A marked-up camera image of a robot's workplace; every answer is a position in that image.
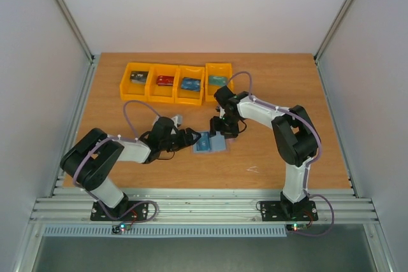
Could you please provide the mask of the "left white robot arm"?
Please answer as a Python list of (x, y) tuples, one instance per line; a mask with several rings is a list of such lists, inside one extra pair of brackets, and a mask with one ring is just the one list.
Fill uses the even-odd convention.
[(60, 161), (60, 168), (83, 188), (114, 220), (127, 214), (128, 197), (109, 178), (118, 161), (150, 164), (163, 152), (175, 153), (193, 146), (201, 134), (191, 128), (179, 129), (179, 116), (158, 117), (152, 129), (134, 140), (105, 133), (99, 128), (89, 131)]

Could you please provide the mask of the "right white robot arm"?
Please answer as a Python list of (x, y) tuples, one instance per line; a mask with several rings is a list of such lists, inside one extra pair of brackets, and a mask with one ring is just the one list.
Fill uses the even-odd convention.
[(307, 184), (311, 164), (319, 159), (321, 140), (302, 106), (285, 108), (267, 103), (244, 91), (234, 94), (227, 86), (214, 98), (219, 116), (210, 120), (210, 135), (217, 132), (226, 139), (242, 132), (239, 123), (249, 119), (273, 131), (278, 153), (286, 164), (286, 177), (280, 194), (280, 209), (287, 218), (303, 213), (308, 202)]

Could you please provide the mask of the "blue credit card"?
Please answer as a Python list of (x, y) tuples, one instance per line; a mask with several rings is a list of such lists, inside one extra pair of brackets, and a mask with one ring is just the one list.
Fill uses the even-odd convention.
[(195, 144), (195, 153), (208, 153), (211, 151), (209, 132), (200, 132), (200, 138)]

